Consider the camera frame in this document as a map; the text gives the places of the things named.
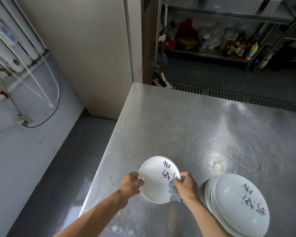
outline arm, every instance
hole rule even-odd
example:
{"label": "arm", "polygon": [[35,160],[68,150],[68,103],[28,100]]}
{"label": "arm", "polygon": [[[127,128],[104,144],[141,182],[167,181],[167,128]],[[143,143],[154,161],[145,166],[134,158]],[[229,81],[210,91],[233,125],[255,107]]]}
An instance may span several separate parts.
{"label": "arm", "polygon": [[116,213],[126,207],[130,197],[140,193],[139,188],[144,185],[144,181],[138,179],[138,175],[138,172],[131,172],[126,175],[117,191],[102,200],[54,237],[99,236]]}
{"label": "arm", "polygon": [[174,183],[180,196],[186,202],[187,207],[194,215],[203,236],[231,236],[201,202],[198,196],[197,183],[194,181],[192,175],[189,172],[181,172],[180,175],[185,176],[184,182],[175,179]]}

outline floor drain grate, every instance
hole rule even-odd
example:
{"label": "floor drain grate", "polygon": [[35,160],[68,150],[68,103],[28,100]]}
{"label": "floor drain grate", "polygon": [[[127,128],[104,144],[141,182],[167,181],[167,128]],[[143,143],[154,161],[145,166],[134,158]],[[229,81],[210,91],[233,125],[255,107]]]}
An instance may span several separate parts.
{"label": "floor drain grate", "polygon": [[174,87],[175,90],[179,90],[179,91],[213,96],[213,97],[228,99],[228,100],[235,100],[235,101],[251,103],[255,105],[262,105],[262,106],[282,109],[282,110],[296,111],[296,103],[292,103],[292,102],[267,99],[267,98],[262,98],[258,96],[245,95],[245,94],[240,94],[240,93],[235,93],[230,91],[222,91],[222,90],[211,89],[207,87],[199,87],[199,86],[188,85],[188,84],[183,84],[183,83],[178,83],[173,81],[169,81],[169,83]]}

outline forearm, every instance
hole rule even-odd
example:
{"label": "forearm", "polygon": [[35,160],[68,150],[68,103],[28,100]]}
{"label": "forearm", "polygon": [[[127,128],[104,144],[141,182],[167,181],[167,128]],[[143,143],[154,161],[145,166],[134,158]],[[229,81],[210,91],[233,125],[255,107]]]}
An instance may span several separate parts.
{"label": "forearm", "polygon": [[226,237],[229,233],[221,226],[212,213],[201,203],[193,201],[188,204],[204,237]]}
{"label": "forearm", "polygon": [[122,196],[118,191],[98,203],[54,237],[97,237],[121,209]]}

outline left hand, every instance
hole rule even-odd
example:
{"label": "left hand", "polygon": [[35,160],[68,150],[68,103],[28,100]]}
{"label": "left hand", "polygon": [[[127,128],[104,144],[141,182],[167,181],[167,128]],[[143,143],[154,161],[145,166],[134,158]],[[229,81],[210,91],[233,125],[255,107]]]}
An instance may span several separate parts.
{"label": "left hand", "polygon": [[128,200],[140,193],[139,188],[144,185],[144,181],[142,179],[138,179],[138,172],[131,172],[128,175],[125,175],[124,179],[117,192],[121,195],[121,208],[125,208]]}

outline gray cloth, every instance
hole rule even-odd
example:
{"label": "gray cloth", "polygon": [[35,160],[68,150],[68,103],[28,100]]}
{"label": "gray cloth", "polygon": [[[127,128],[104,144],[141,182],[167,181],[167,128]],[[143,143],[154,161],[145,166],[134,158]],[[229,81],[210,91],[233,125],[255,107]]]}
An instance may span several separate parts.
{"label": "gray cloth", "polygon": [[176,188],[175,184],[173,181],[169,182],[169,187],[170,189],[168,190],[168,192],[171,194],[170,196],[170,201],[174,201],[174,202],[183,202],[178,189]]}

